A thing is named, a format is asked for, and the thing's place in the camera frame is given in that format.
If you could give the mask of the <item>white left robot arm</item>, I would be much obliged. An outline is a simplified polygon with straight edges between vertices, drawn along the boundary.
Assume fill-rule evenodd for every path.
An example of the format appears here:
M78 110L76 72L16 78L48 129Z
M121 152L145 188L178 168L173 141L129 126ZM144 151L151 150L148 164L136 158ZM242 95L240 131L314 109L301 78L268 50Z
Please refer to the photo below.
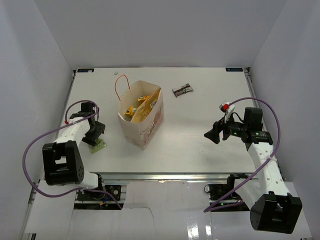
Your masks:
M92 101L83 101L80 111L73 113L63 133L53 143L42 147L44 177L49 186L74 185L88 189L94 199L105 196L106 187L99 174L85 170L80 143L96 147L105 131L105 125L95 119L98 107Z

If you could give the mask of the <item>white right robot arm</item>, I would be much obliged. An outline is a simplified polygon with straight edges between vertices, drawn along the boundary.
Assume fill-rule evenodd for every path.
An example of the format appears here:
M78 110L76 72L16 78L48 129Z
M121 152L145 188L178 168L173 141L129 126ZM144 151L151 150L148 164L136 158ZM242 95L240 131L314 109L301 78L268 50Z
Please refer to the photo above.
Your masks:
M292 234L303 205L283 181L278 161L273 155L273 139L269 132L263 131L263 111L247 107L244 118L235 121L234 108L234 105L224 104L221 107L224 117L216 121L204 137L215 144L230 136L240 138L253 161L255 172L251 176L232 173L227 178L226 193L208 207L208 211L221 209L220 201L228 197L233 200L240 198L249 208L254 230Z

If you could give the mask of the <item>aluminium table front rail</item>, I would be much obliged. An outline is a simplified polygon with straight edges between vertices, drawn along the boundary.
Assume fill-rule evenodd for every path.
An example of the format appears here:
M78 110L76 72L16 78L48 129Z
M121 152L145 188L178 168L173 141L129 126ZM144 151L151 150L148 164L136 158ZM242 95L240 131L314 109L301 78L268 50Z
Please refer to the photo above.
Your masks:
M227 179L232 173L99 172L99 174L105 181L208 181Z

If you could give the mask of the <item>brown chocolate bar wrapper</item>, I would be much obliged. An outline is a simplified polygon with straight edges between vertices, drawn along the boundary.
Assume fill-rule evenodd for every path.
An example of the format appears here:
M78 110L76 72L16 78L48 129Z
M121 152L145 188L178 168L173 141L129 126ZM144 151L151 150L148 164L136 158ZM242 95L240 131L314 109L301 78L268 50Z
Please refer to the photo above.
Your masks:
M181 95L184 95L186 93L189 93L189 92L193 92L193 88L191 87L191 85L189 83L181 86L180 88L174 88L172 89L172 92L174 94L174 96L177 98Z

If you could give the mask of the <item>yellow M&M's candy pack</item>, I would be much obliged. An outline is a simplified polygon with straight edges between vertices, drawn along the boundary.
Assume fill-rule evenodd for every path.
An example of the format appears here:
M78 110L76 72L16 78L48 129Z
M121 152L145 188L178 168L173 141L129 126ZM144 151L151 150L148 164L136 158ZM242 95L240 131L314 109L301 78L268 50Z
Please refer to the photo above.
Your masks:
M127 111L124 113L125 116L132 118L137 111L137 108L130 106Z

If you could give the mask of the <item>right blue table label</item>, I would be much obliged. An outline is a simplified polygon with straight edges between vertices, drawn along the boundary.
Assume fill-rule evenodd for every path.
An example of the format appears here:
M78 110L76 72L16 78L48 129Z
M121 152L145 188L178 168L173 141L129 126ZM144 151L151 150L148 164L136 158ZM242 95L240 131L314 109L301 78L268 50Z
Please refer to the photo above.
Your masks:
M241 67L226 67L225 70L227 72L243 72Z

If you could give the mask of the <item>blue table label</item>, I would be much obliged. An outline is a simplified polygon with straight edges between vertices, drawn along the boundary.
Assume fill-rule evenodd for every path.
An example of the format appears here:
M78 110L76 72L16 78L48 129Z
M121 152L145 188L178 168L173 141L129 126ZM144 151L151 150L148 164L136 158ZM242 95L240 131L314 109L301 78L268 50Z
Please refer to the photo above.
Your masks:
M95 71L94 68L78 68L77 73L93 73Z
M227 72L243 72L241 67L226 67L225 70Z

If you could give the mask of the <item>beige paper gift bag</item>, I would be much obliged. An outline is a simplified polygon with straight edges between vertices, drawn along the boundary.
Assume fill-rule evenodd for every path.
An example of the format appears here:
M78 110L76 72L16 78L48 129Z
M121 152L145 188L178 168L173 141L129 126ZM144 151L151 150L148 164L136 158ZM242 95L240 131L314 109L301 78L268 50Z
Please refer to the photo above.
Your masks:
M127 89L122 95L114 89L120 127L127 141L144 150L164 121L163 91L160 86L142 80L130 84L125 74L116 79L115 87L121 78L125 78Z

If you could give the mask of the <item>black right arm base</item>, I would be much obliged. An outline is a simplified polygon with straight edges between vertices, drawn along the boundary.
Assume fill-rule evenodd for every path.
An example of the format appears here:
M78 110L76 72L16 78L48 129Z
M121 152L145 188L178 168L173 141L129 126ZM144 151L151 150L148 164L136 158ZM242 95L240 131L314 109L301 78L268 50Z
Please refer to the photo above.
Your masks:
M209 196L209 203L217 201L220 197L226 194L229 189L227 184L207 184L204 186L203 191ZM232 204L243 202L243 199L236 193L232 193L224 200L219 202L216 207L224 207L221 209L212 210L212 212L248 212L249 208L245 203L232 206Z

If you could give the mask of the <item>left blue table label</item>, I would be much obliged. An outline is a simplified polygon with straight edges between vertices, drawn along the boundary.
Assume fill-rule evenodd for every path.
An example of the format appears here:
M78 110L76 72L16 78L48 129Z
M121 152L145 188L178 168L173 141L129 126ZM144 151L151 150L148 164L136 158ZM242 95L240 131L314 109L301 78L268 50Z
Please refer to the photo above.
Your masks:
M77 73L93 73L95 71L94 68L78 68Z

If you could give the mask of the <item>small green candy packet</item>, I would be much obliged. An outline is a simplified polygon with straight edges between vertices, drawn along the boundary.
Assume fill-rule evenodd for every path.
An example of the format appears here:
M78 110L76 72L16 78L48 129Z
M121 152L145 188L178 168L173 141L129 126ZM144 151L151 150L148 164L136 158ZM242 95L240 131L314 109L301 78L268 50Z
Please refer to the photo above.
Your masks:
M106 142L101 139L101 138L98 138L96 141L95 141L95 145L92 146L92 145L89 145L88 148L89 148L89 151L91 154L95 154L97 153L98 151L102 150L104 147L106 147Z

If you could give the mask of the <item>large tan chip bag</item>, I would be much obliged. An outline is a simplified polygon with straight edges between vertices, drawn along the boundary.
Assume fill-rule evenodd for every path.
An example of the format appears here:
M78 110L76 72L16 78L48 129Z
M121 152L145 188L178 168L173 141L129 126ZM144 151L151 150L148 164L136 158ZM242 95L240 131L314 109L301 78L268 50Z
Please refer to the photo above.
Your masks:
M151 95L149 95L149 99L145 100L142 103L139 103L138 108L134 114L134 116L131 119L131 122L133 123L140 123L143 122L146 117L151 113L153 107L156 105L159 94L160 94L161 88L158 87L155 92L153 92Z

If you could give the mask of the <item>yellow snack bar wrapper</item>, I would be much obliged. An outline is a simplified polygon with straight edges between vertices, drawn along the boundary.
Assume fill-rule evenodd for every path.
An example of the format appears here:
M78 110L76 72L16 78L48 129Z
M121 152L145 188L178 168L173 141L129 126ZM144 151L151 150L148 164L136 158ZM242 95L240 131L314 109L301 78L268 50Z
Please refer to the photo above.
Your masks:
M139 98L137 99L137 101L138 101L139 103L143 103L144 101L148 100L149 98L150 98L149 95L145 95L145 96L139 97Z

